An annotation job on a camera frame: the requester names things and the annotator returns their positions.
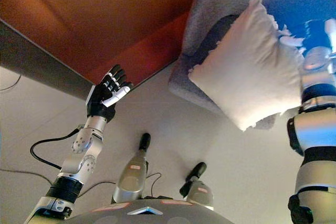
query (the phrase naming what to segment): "silver metal part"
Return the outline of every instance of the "silver metal part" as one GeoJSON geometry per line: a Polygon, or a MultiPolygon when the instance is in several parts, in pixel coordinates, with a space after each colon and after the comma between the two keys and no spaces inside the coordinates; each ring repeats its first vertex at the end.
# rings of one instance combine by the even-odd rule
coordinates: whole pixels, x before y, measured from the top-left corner
{"type": "Polygon", "coordinates": [[[335,104],[336,103],[336,97],[333,95],[325,95],[323,97],[315,97],[312,98],[302,104],[303,110],[308,110],[311,108],[315,108],[318,106],[323,106],[327,104],[335,104]]]}
{"type": "Polygon", "coordinates": [[[299,193],[300,205],[309,207],[313,224],[336,223],[336,194],[329,191],[304,191],[299,193]]]}
{"type": "Polygon", "coordinates": [[[142,198],[147,174],[146,152],[139,150],[123,170],[113,193],[117,203],[142,198]]]}
{"type": "Polygon", "coordinates": [[[214,210],[214,195],[211,189],[200,180],[193,180],[193,185],[186,200],[187,202],[199,204],[210,210],[214,210]]]}
{"type": "Polygon", "coordinates": [[[332,64],[330,55],[331,50],[327,47],[314,47],[309,50],[300,71],[303,89],[322,83],[335,85],[335,78],[329,73],[332,64]]]}
{"type": "Polygon", "coordinates": [[[303,151],[316,146],[336,146],[335,108],[299,114],[294,125],[303,151]]]}
{"type": "Polygon", "coordinates": [[[68,202],[66,200],[61,200],[61,199],[58,199],[58,198],[47,197],[47,196],[41,197],[39,202],[36,204],[36,206],[32,210],[31,214],[25,220],[24,224],[34,223],[34,222],[31,222],[30,220],[35,215],[35,213],[40,209],[48,209],[48,210],[52,210],[52,211],[56,211],[56,212],[63,212],[65,207],[69,207],[69,208],[73,209],[73,206],[74,206],[73,203],[68,202]]]}
{"type": "Polygon", "coordinates": [[[106,119],[101,116],[90,116],[85,128],[80,130],[72,143],[72,153],[64,160],[58,176],[70,177],[85,184],[96,168],[96,160],[102,149],[102,131],[106,119]]]}
{"type": "Polygon", "coordinates": [[[103,118],[102,116],[89,116],[86,120],[84,128],[96,129],[100,132],[103,132],[106,123],[106,118],[103,118]]]}
{"type": "Polygon", "coordinates": [[[295,192],[309,186],[336,189],[336,162],[311,161],[302,165],[297,175],[295,192]]]}

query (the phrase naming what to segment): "robot finger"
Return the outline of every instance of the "robot finger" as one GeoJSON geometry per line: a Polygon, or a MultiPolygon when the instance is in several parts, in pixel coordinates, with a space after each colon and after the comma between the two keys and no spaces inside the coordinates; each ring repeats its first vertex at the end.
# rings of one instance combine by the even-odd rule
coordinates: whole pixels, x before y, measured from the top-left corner
{"type": "Polygon", "coordinates": [[[124,74],[123,76],[121,76],[117,81],[116,81],[116,85],[119,87],[120,84],[122,84],[123,82],[126,81],[126,74],[124,74]]]}
{"type": "Polygon", "coordinates": [[[121,87],[113,96],[105,101],[102,102],[106,107],[114,105],[118,102],[121,98],[123,98],[128,92],[131,91],[130,86],[133,85],[132,83],[128,82],[128,85],[121,87]]]}
{"type": "Polygon", "coordinates": [[[113,76],[115,76],[118,71],[121,70],[121,67],[120,65],[115,65],[105,76],[104,78],[102,79],[102,81],[100,82],[100,84],[104,84],[105,87],[107,87],[111,80],[113,80],[113,76]]]}
{"type": "Polygon", "coordinates": [[[125,74],[125,71],[123,69],[119,70],[113,77],[113,81],[117,81],[120,77],[122,77],[125,74]]]}
{"type": "Polygon", "coordinates": [[[133,89],[134,87],[134,84],[132,82],[123,82],[121,85],[120,85],[120,88],[122,87],[129,87],[130,89],[133,89]]]}

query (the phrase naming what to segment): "gray fabric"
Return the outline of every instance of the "gray fabric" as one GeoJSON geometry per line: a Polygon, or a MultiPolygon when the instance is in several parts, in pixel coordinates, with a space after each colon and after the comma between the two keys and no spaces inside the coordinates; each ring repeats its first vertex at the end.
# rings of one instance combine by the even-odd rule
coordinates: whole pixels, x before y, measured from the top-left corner
{"type": "MultiPolygon", "coordinates": [[[[202,63],[203,54],[195,54],[208,31],[222,17],[239,15],[249,0],[194,0],[187,21],[182,53],[176,62],[169,80],[170,91],[212,112],[221,113],[214,102],[188,79],[188,69],[202,63]]],[[[310,19],[327,19],[336,14],[336,0],[264,0],[268,13],[274,15],[280,27],[288,27],[310,19]]],[[[257,123],[258,129],[273,126],[275,116],[269,116],[257,123]]]]}

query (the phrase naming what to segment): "floor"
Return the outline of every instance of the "floor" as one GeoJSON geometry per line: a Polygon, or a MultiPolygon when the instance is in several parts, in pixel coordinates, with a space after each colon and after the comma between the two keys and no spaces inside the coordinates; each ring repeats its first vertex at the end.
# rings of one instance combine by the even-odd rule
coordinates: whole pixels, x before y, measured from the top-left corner
{"type": "MultiPolygon", "coordinates": [[[[161,172],[154,195],[181,199],[184,177],[198,162],[208,169],[202,176],[215,194],[215,211],[237,224],[291,223],[288,198],[295,188],[302,157],[291,150],[286,123],[294,112],[277,118],[270,131],[241,132],[228,118],[214,115],[175,95],[167,88],[172,66],[133,90],[116,107],[116,117],[104,132],[104,148],[90,185],[116,182],[137,150],[144,132],[152,136],[148,151],[149,174],[161,172]]],[[[1,88],[17,74],[0,68],[1,88]]],[[[82,100],[22,77],[18,85],[1,92],[1,168],[26,170],[55,179],[57,170],[29,154],[30,146],[44,138],[70,133],[86,121],[82,100]]],[[[36,148],[42,157],[62,164],[72,140],[36,148]]],[[[155,176],[146,182],[145,195],[155,176]]],[[[22,223],[48,190],[43,179],[0,172],[1,223],[22,223]]],[[[100,185],[76,201],[78,215],[109,204],[113,185],[100,185]]]]}

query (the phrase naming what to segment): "fluffy pillow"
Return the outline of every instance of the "fluffy pillow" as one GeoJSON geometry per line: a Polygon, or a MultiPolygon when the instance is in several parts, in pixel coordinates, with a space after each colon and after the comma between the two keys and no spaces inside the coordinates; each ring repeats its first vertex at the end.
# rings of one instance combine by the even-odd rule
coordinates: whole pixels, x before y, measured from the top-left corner
{"type": "Polygon", "coordinates": [[[241,129],[301,104],[302,55],[278,40],[262,0],[250,0],[217,48],[189,79],[241,129]]]}

